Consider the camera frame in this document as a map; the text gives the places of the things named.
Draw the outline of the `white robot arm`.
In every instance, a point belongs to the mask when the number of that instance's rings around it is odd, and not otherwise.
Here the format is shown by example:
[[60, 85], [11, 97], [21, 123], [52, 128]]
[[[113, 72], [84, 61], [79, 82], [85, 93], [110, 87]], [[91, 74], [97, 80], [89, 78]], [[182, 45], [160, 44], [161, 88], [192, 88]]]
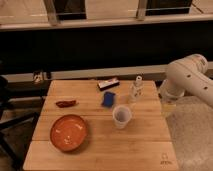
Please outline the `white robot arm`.
[[158, 92], [162, 104], [162, 115], [167, 118], [176, 107], [176, 101], [185, 92], [198, 97], [213, 108], [213, 80], [205, 73], [208, 69], [207, 59], [200, 54], [170, 62], [165, 69], [166, 78]]

